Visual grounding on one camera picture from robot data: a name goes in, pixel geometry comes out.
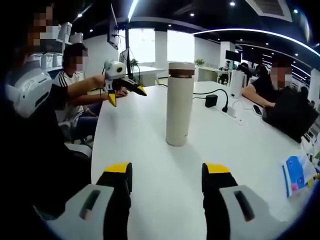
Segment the charger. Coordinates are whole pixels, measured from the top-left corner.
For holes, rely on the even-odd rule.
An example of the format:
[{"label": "charger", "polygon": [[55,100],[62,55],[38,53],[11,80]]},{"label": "charger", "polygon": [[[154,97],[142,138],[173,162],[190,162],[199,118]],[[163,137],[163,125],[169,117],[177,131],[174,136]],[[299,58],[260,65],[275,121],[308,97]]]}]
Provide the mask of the charger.
[{"label": "charger", "polygon": [[218,96],[215,94],[205,96],[205,106],[211,108],[217,105]]}]

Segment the laptop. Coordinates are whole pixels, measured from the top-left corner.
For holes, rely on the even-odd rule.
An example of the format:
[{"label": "laptop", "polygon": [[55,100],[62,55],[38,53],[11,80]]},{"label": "laptop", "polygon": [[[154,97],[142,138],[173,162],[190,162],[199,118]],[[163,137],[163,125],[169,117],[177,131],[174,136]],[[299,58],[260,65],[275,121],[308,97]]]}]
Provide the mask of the laptop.
[{"label": "laptop", "polygon": [[293,140],[301,143],[301,137],[316,121],[318,113],[306,98],[286,87],[274,107],[266,107],[262,119],[279,129]]}]

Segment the black t-shirt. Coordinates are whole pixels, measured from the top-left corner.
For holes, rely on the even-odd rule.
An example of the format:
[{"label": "black t-shirt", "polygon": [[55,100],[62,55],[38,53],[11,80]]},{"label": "black t-shirt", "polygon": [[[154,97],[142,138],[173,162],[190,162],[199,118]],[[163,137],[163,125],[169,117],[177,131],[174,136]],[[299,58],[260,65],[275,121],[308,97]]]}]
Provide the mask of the black t-shirt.
[{"label": "black t-shirt", "polygon": [[53,84],[49,97],[29,118],[19,116],[3,96],[0,100],[7,155],[2,170],[15,176],[11,180],[21,200],[58,216],[65,202],[91,183],[91,163],[78,161],[65,146],[56,118],[55,110],[69,100],[68,88]]},{"label": "black t-shirt", "polygon": [[275,90],[272,85],[270,76],[261,76],[255,82],[252,83],[256,93],[271,103],[275,103],[277,98],[281,95],[280,90]]}]

